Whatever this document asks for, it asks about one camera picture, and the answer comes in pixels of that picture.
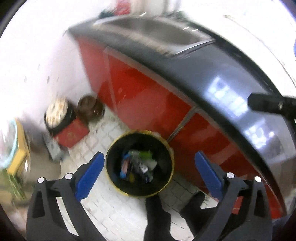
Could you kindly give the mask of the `blue and pink snack packet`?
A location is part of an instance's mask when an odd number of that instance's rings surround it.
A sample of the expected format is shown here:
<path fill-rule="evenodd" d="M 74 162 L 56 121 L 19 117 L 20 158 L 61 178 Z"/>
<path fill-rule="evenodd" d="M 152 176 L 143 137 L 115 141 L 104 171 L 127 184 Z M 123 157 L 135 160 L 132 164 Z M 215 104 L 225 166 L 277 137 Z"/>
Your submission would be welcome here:
<path fill-rule="evenodd" d="M 130 154 L 126 154 L 121 161 L 121 170 L 119 177 L 123 180 L 129 180 L 131 171 L 131 157 Z"/>

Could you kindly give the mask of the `black trash bin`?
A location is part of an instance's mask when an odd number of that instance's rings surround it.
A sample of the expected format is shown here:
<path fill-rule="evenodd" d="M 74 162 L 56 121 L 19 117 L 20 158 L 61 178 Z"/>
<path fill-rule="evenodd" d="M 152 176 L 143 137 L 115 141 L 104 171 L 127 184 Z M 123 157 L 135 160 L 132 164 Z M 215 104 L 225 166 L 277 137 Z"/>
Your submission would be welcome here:
<path fill-rule="evenodd" d="M 119 177 L 121 161 L 129 150 L 150 151 L 151 159 L 131 157 L 129 180 Z M 107 176 L 122 194 L 133 197 L 149 197 L 161 192 L 171 181 L 175 160 L 168 142 L 151 131 L 127 132 L 109 147 L 105 167 Z"/>

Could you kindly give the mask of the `red box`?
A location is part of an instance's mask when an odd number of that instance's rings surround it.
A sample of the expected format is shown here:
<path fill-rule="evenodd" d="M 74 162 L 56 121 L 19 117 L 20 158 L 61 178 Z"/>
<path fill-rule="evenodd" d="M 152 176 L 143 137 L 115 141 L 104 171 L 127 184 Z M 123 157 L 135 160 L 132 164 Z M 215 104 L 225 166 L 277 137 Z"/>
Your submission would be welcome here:
<path fill-rule="evenodd" d="M 68 126 L 58 132 L 53 138 L 61 146 L 72 148 L 89 134 L 88 125 L 81 119 L 74 119 Z"/>

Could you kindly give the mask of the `green juice carton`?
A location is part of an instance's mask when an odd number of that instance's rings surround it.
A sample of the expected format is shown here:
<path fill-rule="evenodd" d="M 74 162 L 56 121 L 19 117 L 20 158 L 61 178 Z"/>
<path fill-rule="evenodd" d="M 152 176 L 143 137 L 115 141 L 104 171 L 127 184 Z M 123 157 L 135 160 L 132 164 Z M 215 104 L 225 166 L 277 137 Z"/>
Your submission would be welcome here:
<path fill-rule="evenodd" d="M 134 158 L 140 158 L 143 160 L 152 158 L 152 152 L 150 151 L 129 150 L 128 154 Z"/>

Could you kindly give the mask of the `operator black shoe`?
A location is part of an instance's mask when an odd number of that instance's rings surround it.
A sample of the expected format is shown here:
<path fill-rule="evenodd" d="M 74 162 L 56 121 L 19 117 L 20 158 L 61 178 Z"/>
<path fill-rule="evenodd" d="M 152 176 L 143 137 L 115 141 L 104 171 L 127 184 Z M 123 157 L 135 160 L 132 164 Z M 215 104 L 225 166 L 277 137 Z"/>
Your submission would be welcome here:
<path fill-rule="evenodd" d="M 144 240 L 175 240 L 171 233 L 171 215 L 164 211 L 159 195 L 145 200 L 147 226 Z"/>

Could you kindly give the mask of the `brown clay pot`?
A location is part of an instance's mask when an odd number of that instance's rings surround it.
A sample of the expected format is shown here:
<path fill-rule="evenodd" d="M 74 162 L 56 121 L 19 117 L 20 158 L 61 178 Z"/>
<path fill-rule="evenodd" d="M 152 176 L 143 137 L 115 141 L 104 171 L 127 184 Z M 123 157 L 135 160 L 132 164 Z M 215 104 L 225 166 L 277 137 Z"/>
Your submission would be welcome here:
<path fill-rule="evenodd" d="M 98 121 L 104 115 L 104 104 L 91 95 L 83 96 L 78 102 L 77 109 L 87 122 Z"/>

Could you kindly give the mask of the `black pot with lid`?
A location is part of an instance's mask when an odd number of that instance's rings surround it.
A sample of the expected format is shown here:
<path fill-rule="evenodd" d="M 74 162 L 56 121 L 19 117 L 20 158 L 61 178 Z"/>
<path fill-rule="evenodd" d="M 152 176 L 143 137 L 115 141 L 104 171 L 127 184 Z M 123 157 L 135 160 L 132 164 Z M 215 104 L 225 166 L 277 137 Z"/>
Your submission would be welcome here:
<path fill-rule="evenodd" d="M 75 106 L 65 97 L 53 100 L 44 113 L 47 131 L 51 136 L 60 133 L 77 117 Z"/>

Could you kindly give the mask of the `red cabinet front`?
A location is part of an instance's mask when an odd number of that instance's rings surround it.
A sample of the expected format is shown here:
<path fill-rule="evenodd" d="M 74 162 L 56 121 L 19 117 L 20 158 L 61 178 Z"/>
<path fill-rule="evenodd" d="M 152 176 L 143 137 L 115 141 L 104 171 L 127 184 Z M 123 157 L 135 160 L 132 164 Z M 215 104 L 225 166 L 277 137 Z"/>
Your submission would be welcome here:
<path fill-rule="evenodd" d="M 195 168 L 196 151 L 238 177 L 259 173 L 240 135 L 229 137 L 156 73 L 131 58 L 84 37 L 77 39 L 92 90 L 132 130 L 159 133 L 174 151 L 175 170 L 206 191 Z"/>

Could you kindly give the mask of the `stainless steel sink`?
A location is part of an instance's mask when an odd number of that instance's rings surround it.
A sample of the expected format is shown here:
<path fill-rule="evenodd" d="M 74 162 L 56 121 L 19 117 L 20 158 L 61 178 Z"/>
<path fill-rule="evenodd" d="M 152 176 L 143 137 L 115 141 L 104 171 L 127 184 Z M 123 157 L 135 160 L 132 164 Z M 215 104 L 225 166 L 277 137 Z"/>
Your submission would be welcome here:
<path fill-rule="evenodd" d="M 215 39 L 199 29 L 166 18 L 121 16 L 96 20 L 95 30 L 118 34 L 163 56 L 178 56 L 211 45 Z"/>

